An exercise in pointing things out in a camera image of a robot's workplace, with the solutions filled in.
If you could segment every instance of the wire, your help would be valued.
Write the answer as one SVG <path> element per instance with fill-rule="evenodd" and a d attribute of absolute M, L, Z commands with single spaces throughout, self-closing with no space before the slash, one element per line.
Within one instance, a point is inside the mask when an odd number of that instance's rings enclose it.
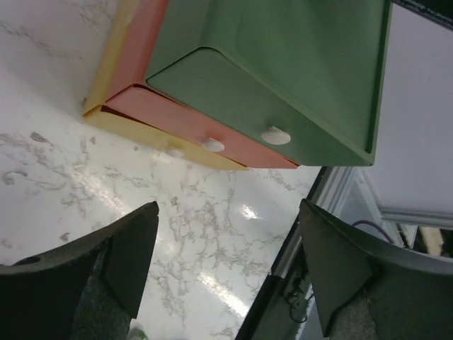
<path fill-rule="evenodd" d="M 309 306 L 309 302 L 310 300 L 312 299 L 312 297 L 314 296 L 314 293 L 312 293 L 309 298 L 306 300 L 307 304 L 306 306 L 308 307 Z M 304 322 L 306 322 L 306 319 L 307 319 L 307 315 L 306 315 L 306 311 L 305 311 L 305 316 L 302 320 L 298 320 L 294 317 L 294 315 L 292 314 L 293 310 L 295 310 L 296 308 L 294 307 L 294 303 L 293 302 L 291 305 L 289 305 L 289 317 L 291 318 L 292 321 L 296 322 L 297 324 L 303 324 Z"/>
<path fill-rule="evenodd" d="M 390 237 L 389 234 L 379 225 L 377 225 L 374 222 L 368 221 L 368 220 L 359 220 L 357 222 L 354 222 L 351 224 L 353 227 L 356 227 L 358 225 L 369 225 L 373 228 L 375 228 L 378 232 L 380 232 L 384 237 L 389 241 L 389 243 L 395 244 L 395 241 Z"/>

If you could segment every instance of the green drawer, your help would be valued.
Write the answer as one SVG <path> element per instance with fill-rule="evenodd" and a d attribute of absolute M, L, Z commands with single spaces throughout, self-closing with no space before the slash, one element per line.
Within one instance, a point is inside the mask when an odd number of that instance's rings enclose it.
<path fill-rule="evenodd" d="M 170 0 L 150 87 L 304 165 L 374 162 L 390 0 Z M 291 136 L 271 145 L 275 126 Z"/>

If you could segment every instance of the drawer knob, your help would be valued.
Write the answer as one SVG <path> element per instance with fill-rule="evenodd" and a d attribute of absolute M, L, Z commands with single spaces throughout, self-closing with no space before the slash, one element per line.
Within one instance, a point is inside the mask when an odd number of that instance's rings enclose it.
<path fill-rule="evenodd" d="M 209 138 L 202 146 L 212 152 L 221 152 L 225 150 L 224 144 L 214 138 Z"/>
<path fill-rule="evenodd" d="M 183 158 L 184 157 L 184 152 L 181 149 L 178 149 L 177 147 L 167 147 L 165 150 L 165 153 L 168 156 L 174 157 L 174 158 Z"/>
<path fill-rule="evenodd" d="M 261 138 L 272 145 L 285 145 L 291 142 L 291 135 L 275 126 L 269 127 L 269 130 L 263 132 Z"/>

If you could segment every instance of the red drawer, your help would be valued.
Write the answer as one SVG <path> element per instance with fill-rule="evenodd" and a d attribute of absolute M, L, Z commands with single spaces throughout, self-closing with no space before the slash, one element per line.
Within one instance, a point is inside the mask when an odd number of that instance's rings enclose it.
<path fill-rule="evenodd" d="M 111 98 L 108 106 L 195 144 L 202 145 L 209 138 L 213 138 L 224 145 L 224 150 L 219 154 L 245 166 L 297 168 L 295 163 L 281 154 L 145 86 L 130 86 Z"/>

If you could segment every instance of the marble surface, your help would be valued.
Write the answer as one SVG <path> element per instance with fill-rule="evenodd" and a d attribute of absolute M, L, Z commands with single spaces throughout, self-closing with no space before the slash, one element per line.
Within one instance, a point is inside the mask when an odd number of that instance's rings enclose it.
<path fill-rule="evenodd" d="M 234 339 L 319 171 L 213 171 L 85 125 L 116 0 L 0 0 L 0 264 L 145 202 L 159 232 L 138 322 Z"/>

